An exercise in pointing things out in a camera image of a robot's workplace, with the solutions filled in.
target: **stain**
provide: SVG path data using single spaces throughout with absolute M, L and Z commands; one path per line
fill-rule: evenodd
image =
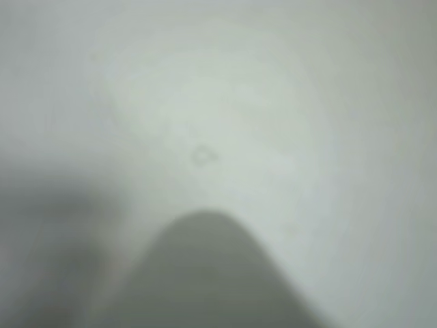
M 100 56 L 99 56 L 99 54 L 97 54 L 97 53 L 92 53 L 92 54 L 89 56 L 89 58 L 91 59 L 91 61 L 92 61 L 93 63 L 97 63 L 97 62 L 100 61 Z
M 283 231 L 287 237 L 295 237 L 298 234 L 298 228 L 295 225 L 287 224 L 283 227 Z
M 197 167 L 204 167 L 219 160 L 219 155 L 207 145 L 199 145 L 191 154 L 191 161 Z

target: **gray shape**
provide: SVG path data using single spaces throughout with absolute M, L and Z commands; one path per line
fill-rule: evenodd
M 164 231 L 97 327 L 322 327 L 232 218 L 200 212 Z

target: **white surface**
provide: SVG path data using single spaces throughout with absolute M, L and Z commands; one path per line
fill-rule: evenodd
M 14 1 L 1 101 L 29 112 L 2 111 L 2 131 L 33 129 L 33 146 L 4 149 L 60 165 L 71 149 L 38 139 L 34 107 L 76 115 L 95 108 L 75 103 L 91 90 L 118 134 L 78 131 L 75 115 L 53 131 L 87 144 L 82 166 L 69 161 L 85 171 L 108 166 L 90 159 L 102 144 L 119 146 L 135 196 L 117 240 L 130 254 L 212 206 L 345 327 L 437 325 L 436 5 L 258 2 Z M 90 135 L 111 142 L 89 147 Z

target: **small mark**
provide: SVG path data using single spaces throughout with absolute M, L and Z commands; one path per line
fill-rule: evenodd
M 191 158 L 193 163 L 198 167 L 203 167 L 219 160 L 218 154 L 206 145 L 197 146 Z
M 295 237 L 298 234 L 298 228 L 295 225 L 287 224 L 283 231 L 287 234 L 287 237 Z
M 99 56 L 97 53 L 92 53 L 92 54 L 89 56 L 89 58 L 91 59 L 91 61 L 92 61 L 93 63 L 96 63 L 96 62 L 99 61 L 100 56 Z

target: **white wall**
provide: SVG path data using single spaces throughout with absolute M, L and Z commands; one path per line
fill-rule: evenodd
M 2 156 L 117 172 L 122 253 L 220 208 L 339 324 L 437 325 L 432 1 L 3 2 Z

